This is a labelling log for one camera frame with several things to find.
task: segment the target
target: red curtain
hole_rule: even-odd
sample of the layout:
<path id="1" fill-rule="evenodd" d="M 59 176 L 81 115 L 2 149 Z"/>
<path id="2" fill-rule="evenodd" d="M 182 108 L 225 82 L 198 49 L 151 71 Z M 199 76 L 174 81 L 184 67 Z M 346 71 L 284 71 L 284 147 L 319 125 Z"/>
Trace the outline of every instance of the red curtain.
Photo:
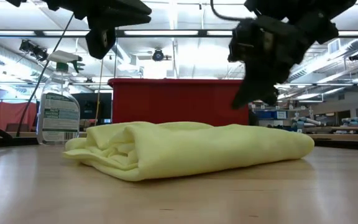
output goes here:
<path id="1" fill-rule="evenodd" d="M 27 103 L 0 103 L 0 129 L 16 131 Z M 37 104 L 31 103 L 25 113 L 22 131 L 30 131 L 37 114 Z"/>

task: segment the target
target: table surface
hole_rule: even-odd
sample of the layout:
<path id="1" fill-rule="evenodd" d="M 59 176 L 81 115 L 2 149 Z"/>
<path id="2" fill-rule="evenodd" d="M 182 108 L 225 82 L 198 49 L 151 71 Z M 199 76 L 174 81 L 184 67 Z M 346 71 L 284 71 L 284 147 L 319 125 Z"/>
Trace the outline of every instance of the table surface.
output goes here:
<path id="1" fill-rule="evenodd" d="M 358 223 L 358 151 L 130 183 L 62 159 L 62 147 L 0 148 L 0 223 Z"/>

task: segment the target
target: bottle label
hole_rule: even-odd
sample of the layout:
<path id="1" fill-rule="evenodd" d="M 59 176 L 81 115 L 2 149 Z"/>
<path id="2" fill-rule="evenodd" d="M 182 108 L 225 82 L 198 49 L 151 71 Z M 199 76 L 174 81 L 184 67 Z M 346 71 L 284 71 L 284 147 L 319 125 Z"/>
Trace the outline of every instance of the bottle label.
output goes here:
<path id="1" fill-rule="evenodd" d="M 80 112 L 76 103 L 56 93 L 47 93 L 44 100 L 44 140 L 67 141 L 77 137 Z"/>

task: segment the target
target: yellow towel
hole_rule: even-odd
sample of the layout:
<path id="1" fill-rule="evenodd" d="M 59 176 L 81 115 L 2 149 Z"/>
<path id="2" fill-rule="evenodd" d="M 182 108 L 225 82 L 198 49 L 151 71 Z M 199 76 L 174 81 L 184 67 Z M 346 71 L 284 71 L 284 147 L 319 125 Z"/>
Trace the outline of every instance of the yellow towel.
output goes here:
<path id="1" fill-rule="evenodd" d="M 66 143 L 64 156 L 122 180 L 139 181 L 300 159 L 314 148 L 305 134 L 278 129 L 179 122 L 109 124 Z"/>

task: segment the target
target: red bin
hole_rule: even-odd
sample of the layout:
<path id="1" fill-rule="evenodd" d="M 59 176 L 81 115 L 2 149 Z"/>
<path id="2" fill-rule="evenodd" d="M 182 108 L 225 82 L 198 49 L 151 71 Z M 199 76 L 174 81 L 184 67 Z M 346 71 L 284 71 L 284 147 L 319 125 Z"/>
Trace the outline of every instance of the red bin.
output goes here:
<path id="1" fill-rule="evenodd" d="M 113 78 L 112 122 L 194 121 L 213 126 L 248 124 L 248 109 L 232 110 L 241 80 Z"/>

